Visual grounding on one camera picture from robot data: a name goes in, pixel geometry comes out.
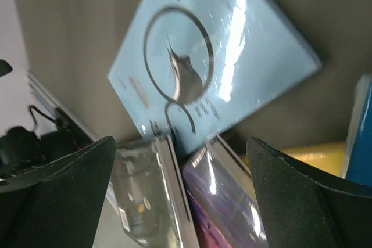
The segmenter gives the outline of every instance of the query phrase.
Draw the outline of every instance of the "gray wall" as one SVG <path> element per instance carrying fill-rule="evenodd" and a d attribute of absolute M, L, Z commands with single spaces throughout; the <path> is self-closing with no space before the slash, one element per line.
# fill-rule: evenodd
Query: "gray wall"
<path fill-rule="evenodd" d="M 138 136 L 106 74 L 140 0 L 16 0 L 32 71 L 100 136 Z M 276 0 L 324 70 L 238 124 L 276 147 L 345 139 L 372 71 L 370 0 Z"/>

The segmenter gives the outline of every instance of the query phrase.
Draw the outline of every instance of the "light blue book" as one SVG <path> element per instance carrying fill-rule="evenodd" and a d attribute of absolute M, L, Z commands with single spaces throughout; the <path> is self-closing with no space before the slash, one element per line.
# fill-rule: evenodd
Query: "light blue book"
<path fill-rule="evenodd" d="M 321 67 L 271 0 L 142 0 L 109 79 L 141 135 L 193 152 Z"/>
<path fill-rule="evenodd" d="M 372 186 L 372 75 L 363 76 L 357 86 L 341 177 Z"/>

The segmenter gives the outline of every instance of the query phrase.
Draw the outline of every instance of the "purple book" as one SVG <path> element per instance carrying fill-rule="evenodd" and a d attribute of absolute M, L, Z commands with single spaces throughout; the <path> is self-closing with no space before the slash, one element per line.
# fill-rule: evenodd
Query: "purple book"
<path fill-rule="evenodd" d="M 188 198 L 207 247 L 268 247 L 249 170 L 219 137 L 183 169 Z"/>

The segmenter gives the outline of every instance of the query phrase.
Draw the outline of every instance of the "black cable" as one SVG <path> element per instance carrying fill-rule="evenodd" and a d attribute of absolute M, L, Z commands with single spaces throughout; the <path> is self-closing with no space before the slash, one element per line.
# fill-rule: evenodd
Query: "black cable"
<path fill-rule="evenodd" d="M 37 123 L 37 120 L 36 120 L 36 117 L 35 117 L 35 115 L 34 115 L 33 110 L 36 111 L 36 112 L 37 112 L 38 114 L 40 114 L 41 116 L 43 116 L 44 118 L 46 118 L 47 120 L 49 120 L 49 121 L 51 121 L 51 122 L 53 122 L 54 124 L 57 125 L 57 121 L 56 121 L 54 118 L 52 118 L 52 117 L 46 115 L 45 113 L 43 113 L 43 112 L 42 112 L 38 107 L 36 107 L 36 106 L 34 106 L 34 105 L 29 105 L 29 106 L 28 106 L 28 111 L 30 112 L 31 117 L 32 117 L 33 120 L 34 120 L 34 129 L 33 129 L 33 131 L 35 131 L 35 130 L 37 129 L 37 127 L 38 127 L 38 123 Z"/>

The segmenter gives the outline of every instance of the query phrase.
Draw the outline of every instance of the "book cover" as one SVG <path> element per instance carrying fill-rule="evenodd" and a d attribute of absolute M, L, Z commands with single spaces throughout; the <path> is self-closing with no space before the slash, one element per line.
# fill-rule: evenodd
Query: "book cover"
<path fill-rule="evenodd" d="M 118 146 L 111 182 L 124 231 L 140 247 L 199 247 L 169 136 Z"/>
<path fill-rule="evenodd" d="M 344 158 L 345 142 L 331 142 L 316 145 L 286 148 L 282 152 L 297 160 L 316 167 L 337 177 L 340 176 L 341 164 Z M 240 158 L 248 166 L 247 156 L 240 155 Z"/>
<path fill-rule="evenodd" d="M 371 97 L 372 75 L 365 75 L 357 85 L 341 171 L 342 178 L 367 186 L 372 186 Z"/>
<path fill-rule="evenodd" d="M 219 136 L 194 153 L 183 178 L 208 247 L 268 247 L 248 168 Z"/>
<path fill-rule="evenodd" d="M 142 0 L 108 78 L 140 134 L 201 146 L 321 64 L 272 0 Z"/>

